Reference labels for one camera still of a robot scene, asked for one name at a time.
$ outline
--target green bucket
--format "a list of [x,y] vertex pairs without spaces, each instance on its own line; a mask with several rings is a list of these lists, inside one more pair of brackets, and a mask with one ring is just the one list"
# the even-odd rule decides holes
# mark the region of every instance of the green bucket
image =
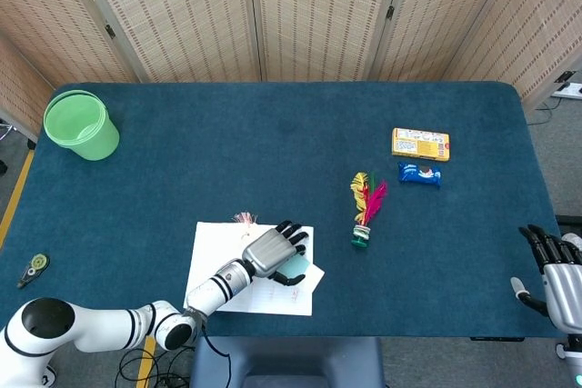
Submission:
[[55,143],[89,161],[107,158],[119,144],[119,132],[96,95],[71,90],[45,109],[45,131]]

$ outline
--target yellow floor tape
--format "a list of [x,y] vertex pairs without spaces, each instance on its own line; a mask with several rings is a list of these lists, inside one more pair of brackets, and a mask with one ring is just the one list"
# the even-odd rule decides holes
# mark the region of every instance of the yellow floor tape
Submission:
[[[147,350],[155,356],[154,353],[156,352],[156,340],[151,336],[146,337],[144,350]],[[142,362],[139,364],[139,373],[137,374],[137,379],[145,379],[149,372],[152,371],[152,366],[154,365],[154,361],[151,359],[149,354],[146,352],[142,353]],[[136,385],[137,388],[147,388],[149,386],[149,379],[139,381]]]
[[[18,176],[18,180],[16,181],[16,186],[12,195],[10,196],[10,201],[8,202],[8,206],[6,207],[6,211],[4,212],[4,217],[2,218],[2,223],[0,223],[0,249],[4,245],[4,239],[6,238],[6,234],[8,234],[8,228],[10,227],[10,223],[12,222],[12,218],[15,216],[16,207],[18,206],[18,202],[20,201],[20,195],[22,194],[22,190],[25,186],[26,177],[28,176],[28,170],[30,170],[30,164],[35,157],[35,152],[32,150],[28,151],[28,155],[26,156],[25,163],[22,166],[22,170],[20,171],[20,175]],[[156,352],[156,340],[151,336],[148,336],[145,339],[144,349],[147,350],[154,355]],[[139,373],[137,378],[144,379],[143,381],[139,381],[136,385],[137,388],[148,388],[149,386],[149,379],[146,377],[152,370],[154,366],[154,361],[150,358],[150,356],[146,353],[142,353],[142,361],[139,364]]]
[[2,249],[2,246],[4,245],[4,239],[6,238],[6,234],[8,234],[8,228],[12,222],[12,217],[15,216],[16,207],[18,206],[18,201],[20,200],[20,194],[22,194],[22,189],[25,186],[28,170],[30,169],[30,163],[33,162],[34,156],[35,152],[29,150],[25,159],[25,163],[22,166],[22,170],[20,171],[20,175],[18,176],[18,180],[16,181],[15,189],[10,196],[10,201],[8,202],[8,206],[4,212],[2,223],[0,223],[0,249]]

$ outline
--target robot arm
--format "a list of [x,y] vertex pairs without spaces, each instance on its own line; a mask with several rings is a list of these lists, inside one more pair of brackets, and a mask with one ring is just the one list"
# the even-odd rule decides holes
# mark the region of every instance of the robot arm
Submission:
[[557,329],[567,334],[567,345],[562,346],[559,354],[566,359],[574,381],[582,385],[582,252],[533,224],[520,227],[519,232],[527,238],[536,259],[546,301],[532,297],[523,283],[512,277],[516,298],[549,317]]
[[276,269],[305,252],[297,243],[307,234],[292,236],[299,227],[283,222],[252,242],[242,259],[225,265],[188,294],[185,313],[165,301],[122,310],[91,310],[53,298],[26,303],[0,332],[0,388],[42,388],[48,362],[66,343],[82,352],[104,352],[131,349],[151,335],[164,349],[174,350],[251,284],[253,276],[298,284],[303,275],[289,279]]

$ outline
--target blue table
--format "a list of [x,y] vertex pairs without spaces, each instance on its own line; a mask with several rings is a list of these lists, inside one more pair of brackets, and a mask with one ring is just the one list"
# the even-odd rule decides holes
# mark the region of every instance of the blue table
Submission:
[[[197,221],[240,211],[315,227],[313,316],[217,313],[212,335],[558,336],[509,277],[541,281],[517,227],[556,232],[515,90],[499,83],[76,84],[121,133],[87,162],[42,134],[0,253],[0,322],[50,295],[95,308],[181,307]],[[451,135],[440,189],[397,181],[395,126]],[[350,243],[357,171],[389,195]],[[40,279],[15,285],[31,256]]]

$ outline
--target yellow feather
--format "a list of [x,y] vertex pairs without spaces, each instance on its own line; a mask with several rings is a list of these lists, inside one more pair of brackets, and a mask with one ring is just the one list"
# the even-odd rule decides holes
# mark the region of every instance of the yellow feather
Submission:
[[[366,197],[364,196],[364,189],[367,184],[367,174],[363,172],[356,173],[354,179],[352,180],[352,184],[349,187],[354,192],[354,199],[356,199],[356,208],[358,211],[362,213],[366,210]],[[356,221],[360,222],[364,216],[362,215],[358,220],[358,217],[361,214],[356,216]]]

